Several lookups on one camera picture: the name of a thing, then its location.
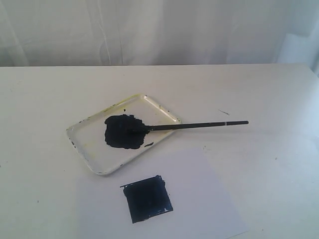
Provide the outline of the white backdrop curtain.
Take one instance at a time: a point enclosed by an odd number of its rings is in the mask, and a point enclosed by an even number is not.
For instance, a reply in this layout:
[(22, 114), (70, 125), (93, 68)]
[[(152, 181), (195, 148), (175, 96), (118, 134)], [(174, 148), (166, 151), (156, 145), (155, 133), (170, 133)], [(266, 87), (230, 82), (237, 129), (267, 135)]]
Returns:
[(318, 55), (316, 0), (0, 3), (2, 66), (312, 66)]

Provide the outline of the white paper with square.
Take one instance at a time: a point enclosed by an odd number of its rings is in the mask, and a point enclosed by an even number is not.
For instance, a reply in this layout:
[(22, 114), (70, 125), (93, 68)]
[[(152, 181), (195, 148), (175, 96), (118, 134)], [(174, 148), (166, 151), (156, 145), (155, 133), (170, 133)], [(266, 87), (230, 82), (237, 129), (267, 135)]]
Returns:
[[(123, 186), (159, 175), (173, 210), (133, 223)], [(144, 156), (76, 184), (78, 239), (228, 239), (248, 230), (201, 149)]]

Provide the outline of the black paintbrush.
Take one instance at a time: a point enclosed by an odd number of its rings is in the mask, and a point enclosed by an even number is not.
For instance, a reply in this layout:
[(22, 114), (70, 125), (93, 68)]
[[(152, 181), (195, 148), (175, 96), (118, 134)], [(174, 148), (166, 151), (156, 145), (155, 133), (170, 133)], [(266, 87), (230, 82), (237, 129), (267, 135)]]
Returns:
[(225, 122), (204, 122), (204, 123), (188, 123), (188, 124), (167, 124), (167, 125), (144, 125), (136, 128), (127, 129), (127, 133), (149, 133), (151, 131), (165, 131), (188, 128), (204, 128), (204, 127), (219, 127), (219, 126), (234, 126), (249, 124), (247, 120), (243, 121), (225, 121)]

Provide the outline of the white paint tray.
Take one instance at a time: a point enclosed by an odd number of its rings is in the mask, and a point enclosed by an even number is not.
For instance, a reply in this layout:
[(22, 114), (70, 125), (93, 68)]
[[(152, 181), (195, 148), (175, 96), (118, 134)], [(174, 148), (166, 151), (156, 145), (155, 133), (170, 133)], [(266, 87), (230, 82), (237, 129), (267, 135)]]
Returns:
[(105, 142), (105, 120), (123, 114), (133, 115), (145, 125), (181, 123), (162, 104), (147, 95), (137, 94), (70, 126), (66, 134), (71, 144), (95, 174), (113, 173), (173, 133), (171, 130), (150, 132), (138, 149), (111, 147)]

